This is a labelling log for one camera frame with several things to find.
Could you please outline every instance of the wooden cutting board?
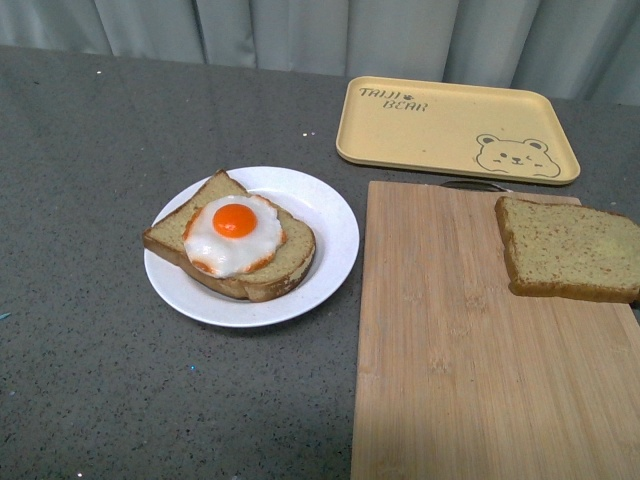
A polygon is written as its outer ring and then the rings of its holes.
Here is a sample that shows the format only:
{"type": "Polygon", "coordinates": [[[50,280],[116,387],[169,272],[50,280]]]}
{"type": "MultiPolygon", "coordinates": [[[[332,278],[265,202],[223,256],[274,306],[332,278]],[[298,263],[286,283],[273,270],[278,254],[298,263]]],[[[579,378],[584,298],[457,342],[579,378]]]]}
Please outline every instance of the wooden cutting board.
{"type": "Polygon", "coordinates": [[[353,479],[640,478],[633,312],[511,294],[499,195],[370,184],[353,479]]]}

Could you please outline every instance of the curtain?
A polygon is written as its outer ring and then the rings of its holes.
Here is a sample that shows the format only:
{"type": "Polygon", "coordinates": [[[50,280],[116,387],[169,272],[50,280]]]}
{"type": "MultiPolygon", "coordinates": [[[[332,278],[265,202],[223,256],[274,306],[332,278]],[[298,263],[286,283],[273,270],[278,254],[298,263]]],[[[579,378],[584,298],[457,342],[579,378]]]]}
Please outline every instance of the curtain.
{"type": "Polygon", "coordinates": [[[0,44],[640,105],[640,0],[0,0],[0,44]]]}

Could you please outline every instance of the bread slice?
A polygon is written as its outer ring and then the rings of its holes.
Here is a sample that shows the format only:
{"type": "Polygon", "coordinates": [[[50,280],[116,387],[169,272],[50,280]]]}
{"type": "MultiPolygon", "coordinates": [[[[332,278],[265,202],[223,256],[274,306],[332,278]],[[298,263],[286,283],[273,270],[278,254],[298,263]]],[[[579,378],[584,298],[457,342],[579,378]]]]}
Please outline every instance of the bread slice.
{"type": "Polygon", "coordinates": [[[177,265],[189,276],[223,295],[252,302],[280,297],[302,282],[311,267],[316,250],[313,230],[272,202],[287,234],[287,241],[265,267],[251,273],[218,279],[196,269],[184,250],[182,233],[192,215],[207,203],[227,195],[249,196],[247,190],[226,171],[218,170],[186,203],[175,209],[142,235],[145,248],[177,265]]]}
{"type": "Polygon", "coordinates": [[[640,225],[573,204],[500,197],[495,205],[516,295],[640,300],[640,225]]]}

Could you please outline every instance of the countertop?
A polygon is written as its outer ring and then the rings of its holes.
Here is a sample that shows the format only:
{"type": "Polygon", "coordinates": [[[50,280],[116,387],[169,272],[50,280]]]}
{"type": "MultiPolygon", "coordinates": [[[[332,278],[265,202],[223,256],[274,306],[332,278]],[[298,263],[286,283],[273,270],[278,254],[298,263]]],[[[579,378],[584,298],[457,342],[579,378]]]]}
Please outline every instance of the countertop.
{"type": "MultiPolygon", "coordinates": [[[[0,477],[348,478],[368,184],[454,177],[343,160],[348,78],[15,47],[0,72],[0,477]],[[154,291],[141,233],[185,187],[257,165],[337,190],[358,258],[289,321],[196,322],[154,291]]],[[[501,183],[640,222],[640,108],[551,102],[581,175],[501,183]]]]}

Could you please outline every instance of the fried egg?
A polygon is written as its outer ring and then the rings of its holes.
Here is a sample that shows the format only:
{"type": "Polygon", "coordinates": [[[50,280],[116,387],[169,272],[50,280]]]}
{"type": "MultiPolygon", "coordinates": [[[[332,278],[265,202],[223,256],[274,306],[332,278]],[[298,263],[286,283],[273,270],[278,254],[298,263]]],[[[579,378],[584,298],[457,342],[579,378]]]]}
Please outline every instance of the fried egg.
{"type": "Polygon", "coordinates": [[[182,235],[191,264],[216,278],[267,265],[286,241],[278,211],[259,195],[229,195],[198,210],[182,235]]]}

